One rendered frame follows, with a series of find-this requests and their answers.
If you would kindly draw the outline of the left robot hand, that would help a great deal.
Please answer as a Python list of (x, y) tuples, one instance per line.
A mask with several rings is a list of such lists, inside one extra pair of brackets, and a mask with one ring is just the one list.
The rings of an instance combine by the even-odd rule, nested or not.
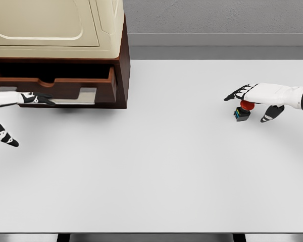
[[(55, 103), (51, 101), (52, 96), (49, 94), (38, 92), (17, 92), (4, 91), (0, 92), (0, 107), (11, 106), (15, 104), (47, 104), (54, 106)], [(18, 147), (19, 143), (13, 139), (6, 129), (0, 124), (0, 142), (6, 143), (13, 147)]]

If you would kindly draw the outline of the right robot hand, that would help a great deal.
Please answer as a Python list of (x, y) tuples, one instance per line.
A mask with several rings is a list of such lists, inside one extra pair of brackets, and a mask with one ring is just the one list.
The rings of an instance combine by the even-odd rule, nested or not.
[(266, 104), (266, 110), (261, 122), (265, 123), (275, 119), (283, 110), (285, 105), (292, 105), (288, 97), (290, 88), (277, 84), (247, 84), (229, 94), (224, 101), (239, 99), (256, 104)]

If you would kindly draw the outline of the red button switch black base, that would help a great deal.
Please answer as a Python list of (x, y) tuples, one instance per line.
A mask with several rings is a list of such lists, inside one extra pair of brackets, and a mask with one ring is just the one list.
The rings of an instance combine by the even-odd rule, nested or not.
[(250, 111), (254, 109), (255, 104), (252, 102), (248, 102), (242, 100), (240, 102), (240, 106), (236, 108), (234, 111), (234, 116), (237, 122), (246, 121), (250, 116)]

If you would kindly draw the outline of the brown cabinet with cream top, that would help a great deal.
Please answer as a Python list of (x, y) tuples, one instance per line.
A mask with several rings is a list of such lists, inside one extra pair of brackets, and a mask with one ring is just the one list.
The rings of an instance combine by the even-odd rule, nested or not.
[(0, 0), (0, 63), (111, 65), (115, 103), (94, 104), (96, 88), (52, 101), (60, 108), (125, 109), (130, 55), (123, 0)]

